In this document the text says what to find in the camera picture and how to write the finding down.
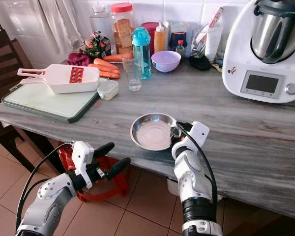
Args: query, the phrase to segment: carrot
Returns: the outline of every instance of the carrot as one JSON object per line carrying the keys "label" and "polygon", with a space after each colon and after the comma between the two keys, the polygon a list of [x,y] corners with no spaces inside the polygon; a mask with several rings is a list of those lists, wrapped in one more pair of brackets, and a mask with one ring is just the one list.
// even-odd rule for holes
{"label": "carrot", "polygon": [[95,58],[94,59],[94,64],[95,65],[103,65],[105,67],[109,67],[109,68],[112,68],[112,69],[115,69],[115,70],[118,70],[118,67],[113,65],[113,64],[110,64],[109,62],[106,62],[100,58]]}
{"label": "carrot", "polygon": [[103,65],[89,64],[88,66],[90,66],[90,67],[96,67],[97,69],[99,69],[100,71],[103,71],[103,72],[112,72],[112,73],[115,73],[115,74],[119,74],[120,75],[120,71],[115,70],[115,69],[112,69],[110,67],[103,66]]}
{"label": "carrot", "polygon": [[124,53],[124,54],[117,54],[117,55],[111,55],[111,56],[105,56],[103,59],[105,61],[122,61],[122,55],[126,59],[132,59],[133,54],[132,53]]}
{"label": "carrot", "polygon": [[119,79],[119,75],[118,74],[115,74],[115,73],[112,73],[112,72],[100,71],[99,72],[99,75],[101,77],[108,77],[110,79]]}

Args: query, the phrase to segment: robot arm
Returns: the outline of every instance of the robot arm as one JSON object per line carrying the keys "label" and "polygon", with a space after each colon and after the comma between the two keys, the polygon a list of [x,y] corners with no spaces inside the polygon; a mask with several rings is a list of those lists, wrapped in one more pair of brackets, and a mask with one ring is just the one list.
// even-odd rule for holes
{"label": "robot arm", "polygon": [[[209,128],[193,122],[188,134],[202,146]],[[172,148],[174,172],[178,179],[179,196],[183,208],[183,236],[222,236],[216,223],[216,204],[213,202],[212,180],[205,175],[198,148],[187,136]]]}
{"label": "robot arm", "polygon": [[92,183],[103,178],[111,180],[127,165],[130,158],[116,163],[109,171],[99,168],[97,157],[107,154],[114,147],[106,144],[95,150],[84,142],[75,142],[72,160],[77,170],[71,170],[51,178],[39,187],[35,201],[27,209],[16,236],[52,236],[56,230],[66,204],[83,187],[92,187]]}

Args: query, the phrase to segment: red slicer blade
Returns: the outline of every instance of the red slicer blade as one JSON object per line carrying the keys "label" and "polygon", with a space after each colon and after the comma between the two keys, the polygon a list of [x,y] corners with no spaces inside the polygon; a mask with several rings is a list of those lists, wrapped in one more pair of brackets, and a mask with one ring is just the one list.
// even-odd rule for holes
{"label": "red slicer blade", "polygon": [[70,83],[81,83],[83,77],[83,68],[73,67],[71,69]]}

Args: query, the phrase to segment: stainless steel jar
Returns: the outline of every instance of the stainless steel jar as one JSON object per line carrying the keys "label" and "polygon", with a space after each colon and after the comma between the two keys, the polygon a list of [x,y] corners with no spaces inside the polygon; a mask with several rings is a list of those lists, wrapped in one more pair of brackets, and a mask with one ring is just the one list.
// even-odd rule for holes
{"label": "stainless steel jar", "polygon": [[251,47],[264,63],[274,64],[295,51],[295,1],[258,1]]}

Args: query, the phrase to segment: curtain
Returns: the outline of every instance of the curtain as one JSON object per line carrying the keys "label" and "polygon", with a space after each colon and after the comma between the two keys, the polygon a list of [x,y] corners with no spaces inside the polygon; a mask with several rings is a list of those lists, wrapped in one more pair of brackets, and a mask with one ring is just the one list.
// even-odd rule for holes
{"label": "curtain", "polygon": [[33,0],[44,34],[57,53],[70,53],[83,44],[71,0]]}

